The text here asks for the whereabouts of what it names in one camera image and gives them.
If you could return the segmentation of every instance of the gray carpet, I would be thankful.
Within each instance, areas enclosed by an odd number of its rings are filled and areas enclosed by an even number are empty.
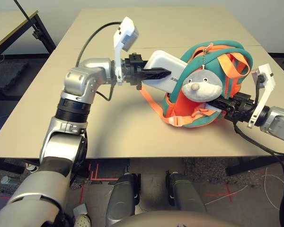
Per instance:
[[[250,185],[252,187],[261,187],[263,184],[262,175],[259,170],[246,172],[235,176],[227,176],[225,168],[228,165],[238,164],[237,158],[185,158],[185,174],[194,182],[210,182],[236,185]]]
[[[6,91],[13,86],[18,77],[28,68],[22,60],[10,60],[0,63],[0,90]]]

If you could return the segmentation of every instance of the backpack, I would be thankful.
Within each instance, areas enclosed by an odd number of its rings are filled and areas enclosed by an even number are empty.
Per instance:
[[[184,80],[192,73],[202,69],[204,49],[206,51],[205,69],[215,73],[222,82],[224,98],[233,97],[240,91],[241,83],[252,68],[252,57],[243,46],[235,41],[217,40],[205,42],[190,48],[181,60],[188,63],[172,91],[167,93],[161,108],[144,87],[141,93],[161,119],[176,127],[199,127],[221,119],[225,113],[207,103],[194,102],[182,92]]]

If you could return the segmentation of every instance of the black cable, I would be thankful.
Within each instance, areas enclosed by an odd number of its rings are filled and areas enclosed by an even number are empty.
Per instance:
[[[87,45],[90,43],[91,39],[92,39],[99,31],[101,31],[103,28],[108,27],[108,26],[111,26],[111,25],[119,25],[119,24],[121,24],[120,21],[110,22],[110,23],[107,23],[107,24],[101,26],[100,28],[98,28],[98,29],[89,37],[89,39],[85,42],[85,44],[83,45],[83,47],[82,47],[82,49],[81,49],[81,51],[80,51],[80,53],[79,53],[79,55],[78,55],[78,58],[77,58],[76,67],[79,66],[79,62],[80,62],[80,59],[81,59],[81,57],[82,57],[82,54],[83,54],[83,52],[85,51],[85,48],[87,47]]]
[[[98,29],[89,37],[89,39],[85,42],[85,44],[83,45],[83,47],[82,47],[82,49],[81,49],[81,51],[80,51],[80,53],[79,53],[79,55],[78,55],[78,58],[77,58],[76,67],[79,66],[79,63],[80,63],[80,59],[81,59],[81,57],[82,57],[82,54],[83,54],[83,52],[85,51],[87,45],[90,43],[91,39],[92,39],[99,31],[101,31],[103,28],[108,27],[108,26],[111,26],[111,25],[119,25],[119,24],[121,24],[121,22],[120,22],[120,21],[116,21],[116,22],[107,23],[107,24],[101,26],[100,28],[98,28]],[[101,92],[96,91],[96,93],[97,93],[98,95],[100,95],[101,97],[103,97],[106,101],[110,101],[111,98],[112,98],[112,95],[113,95],[113,90],[114,90],[114,86],[112,85],[112,86],[110,87],[109,98],[106,98],[105,95],[102,94]]]
[[[38,31],[38,28],[34,25],[34,23],[32,22],[32,20],[28,17],[28,15],[26,14],[26,12],[24,11],[24,9],[21,7],[21,5],[19,4],[19,2],[17,0],[14,0],[15,4],[18,6],[18,8],[20,9],[20,11],[23,13],[23,15],[25,16],[25,18],[27,19],[27,21],[31,24],[31,26],[33,27],[33,29],[35,31]]]
[[[262,144],[259,144],[258,142],[256,142],[255,140],[253,140],[252,138],[248,137],[246,134],[244,134],[237,126],[236,123],[233,124],[234,130],[237,134],[239,134],[242,138],[246,139],[248,142],[252,143],[253,145],[256,145],[257,147],[261,148],[262,150],[264,150],[265,152],[269,153],[270,155],[272,155],[273,157],[276,158],[276,160],[280,163],[281,167],[282,167],[282,171],[283,171],[283,175],[284,175],[284,163],[278,158],[278,156],[276,156],[276,154],[281,154],[284,155],[283,153],[279,153],[279,152],[275,152],[274,150],[271,150],[267,147],[265,147]]]
[[[115,86],[113,84],[110,86],[109,98],[106,98],[105,95],[102,94],[101,92],[96,91],[96,93],[98,95],[100,95],[102,98],[104,98],[106,101],[110,101],[112,99],[112,96],[113,96],[114,87]]]
[[[281,204],[280,204],[279,221],[280,221],[281,227],[284,227],[284,196],[282,197]]]
[[[259,102],[259,96],[260,96],[260,82],[261,79],[258,77],[257,78],[257,82],[256,82],[256,98],[255,98],[255,104],[253,104],[253,106],[247,110],[244,114],[249,114],[250,112],[254,111],[255,108],[257,107],[257,104]]]

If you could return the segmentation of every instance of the orange strap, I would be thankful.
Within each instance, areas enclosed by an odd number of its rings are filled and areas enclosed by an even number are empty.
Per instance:
[[[240,72],[238,72],[238,70],[233,65],[233,63],[231,62],[229,57],[226,54],[222,54],[221,56],[218,57],[218,61],[221,65],[224,73],[227,75],[227,77],[229,77],[231,79],[239,79],[241,77],[248,75],[249,71],[250,71],[250,67],[249,67],[247,61],[245,60],[245,58],[243,57],[243,55],[240,54],[240,53],[230,53],[230,55],[232,55],[235,59],[240,61],[240,68],[242,67],[242,65],[241,65],[241,63],[242,63],[242,64],[245,65],[245,67],[248,68],[248,70],[245,74],[242,75]]]
[[[160,105],[158,105],[155,100],[150,96],[148,91],[142,87],[142,90],[140,90],[141,94],[144,96],[146,101],[149,103],[151,108],[160,116],[160,118],[168,124],[171,124],[176,127],[181,127],[185,124],[191,124],[195,120],[205,116],[210,116],[215,111],[213,110],[207,110],[207,109],[198,109],[195,113],[193,113],[191,116],[171,116],[171,117],[164,117],[163,110]]]

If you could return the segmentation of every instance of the plush toy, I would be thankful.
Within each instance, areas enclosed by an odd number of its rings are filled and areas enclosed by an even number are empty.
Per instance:
[[[222,81],[209,70],[191,73],[183,82],[182,92],[194,102],[209,102],[222,93]]]

